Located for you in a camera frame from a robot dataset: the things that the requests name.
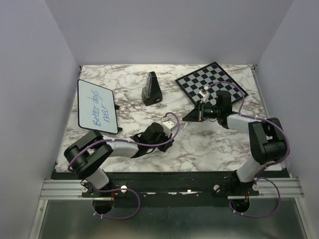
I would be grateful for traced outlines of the whiteboard with black frame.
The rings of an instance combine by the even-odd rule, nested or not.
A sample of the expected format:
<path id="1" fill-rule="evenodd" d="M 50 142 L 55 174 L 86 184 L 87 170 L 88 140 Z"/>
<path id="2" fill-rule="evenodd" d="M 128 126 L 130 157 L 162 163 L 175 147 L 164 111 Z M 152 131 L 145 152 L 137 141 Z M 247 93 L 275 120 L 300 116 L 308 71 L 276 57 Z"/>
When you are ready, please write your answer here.
<path id="1" fill-rule="evenodd" d="M 79 79 L 77 103 L 80 128 L 112 134 L 119 133 L 112 90 Z"/>

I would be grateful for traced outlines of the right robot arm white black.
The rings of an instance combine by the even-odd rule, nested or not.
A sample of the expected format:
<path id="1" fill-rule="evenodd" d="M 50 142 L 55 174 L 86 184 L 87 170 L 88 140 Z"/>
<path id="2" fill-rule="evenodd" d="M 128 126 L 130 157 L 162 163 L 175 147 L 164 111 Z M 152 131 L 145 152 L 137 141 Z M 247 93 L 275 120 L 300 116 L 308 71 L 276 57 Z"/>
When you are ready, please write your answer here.
<path id="1" fill-rule="evenodd" d="M 218 91 L 214 106 L 198 101 L 192 111 L 182 118 L 185 122 L 203 122 L 216 119 L 225 129 L 233 129 L 249 136 L 252 157 L 235 171 L 235 179 L 229 183 L 230 191 L 241 195 L 247 183 L 266 167 L 279 163 L 290 153 L 290 146 L 277 118 L 262 119 L 236 113 L 232 109 L 231 95 Z"/>

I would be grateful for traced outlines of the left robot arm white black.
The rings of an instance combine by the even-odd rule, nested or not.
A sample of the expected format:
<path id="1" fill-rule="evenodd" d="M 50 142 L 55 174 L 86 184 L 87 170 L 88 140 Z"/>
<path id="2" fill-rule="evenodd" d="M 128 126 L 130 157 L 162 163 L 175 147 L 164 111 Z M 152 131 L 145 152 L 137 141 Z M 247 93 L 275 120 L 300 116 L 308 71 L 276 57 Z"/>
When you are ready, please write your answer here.
<path id="1" fill-rule="evenodd" d="M 78 179 L 86 180 L 98 196 L 110 193 L 110 178 L 101 168 L 108 157 L 137 158 L 158 149 L 161 152 L 172 146 L 173 121 L 153 122 L 143 132 L 130 137 L 130 142 L 103 136 L 91 130 L 64 151 L 64 157 Z"/>

